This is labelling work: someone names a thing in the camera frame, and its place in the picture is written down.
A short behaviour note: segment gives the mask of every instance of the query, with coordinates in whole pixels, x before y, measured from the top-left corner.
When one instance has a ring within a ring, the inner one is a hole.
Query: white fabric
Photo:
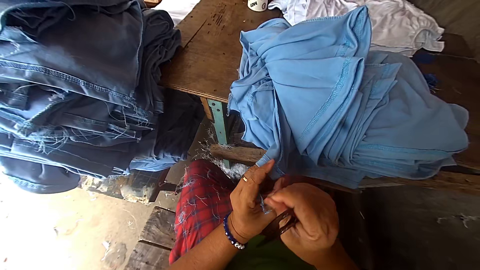
[[[273,0],[268,8],[279,8],[285,19],[295,25],[309,19],[345,15],[362,5],[368,7],[372,21],[370,50],[400,52],[411,57],[420,48],[444,49],[444,43],[437,41],[444,29],[406,0]]]
[[[172,17],[173,24],[179,24],[200,0],[162,0],[155,10],[165,10]]]

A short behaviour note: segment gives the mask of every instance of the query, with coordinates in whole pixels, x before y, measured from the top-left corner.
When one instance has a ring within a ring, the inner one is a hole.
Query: white mug
[[[248,8],[253,11],[264,11],[267,9],[268,0],[248,0]]]

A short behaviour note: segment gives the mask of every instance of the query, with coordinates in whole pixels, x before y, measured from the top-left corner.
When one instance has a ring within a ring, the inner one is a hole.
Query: green metal table leg
[[[220,145],[227,145],[227,132],[225,129],[225,113],[227,111],[227,105],[225,103],[222,103],[220,101],[214,101],[211,99],[208,100],[208,105],[210,108],[212,108],[212,114],[213,114],[213,120],[215,121],[214,126],[215,126],[215,132],[216,132],[216,138],[218,140],[218,144]],[[223,160],[223,163],[225,164],[225,167],[227,169],[230,168],[230,161],[228,160]]]

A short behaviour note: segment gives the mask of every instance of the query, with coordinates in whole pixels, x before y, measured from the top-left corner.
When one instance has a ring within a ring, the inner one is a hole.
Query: red plaid fabric
[[[185,171],[175,213],[176,241],[169,262],[174,263],[213,231],[232,211],[235,188],[223,171],[207,160],[195,160]]]

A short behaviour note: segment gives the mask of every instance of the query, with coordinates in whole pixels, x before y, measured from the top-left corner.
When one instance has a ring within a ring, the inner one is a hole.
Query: blue beaded bracelet
[[[232,235],[232,233],[230,232],[230,230],[228,229],[228,216],[230,215],[230,213],[228,215],[226,215],[224,218],[223,218],[223,229],[225,230],[225,235],[227,236],[227,238],[230,240],[230,243],[232,243],[232,245],[234,245],[236,248],[238,249],[244,249],[247,244],[240,244]]]

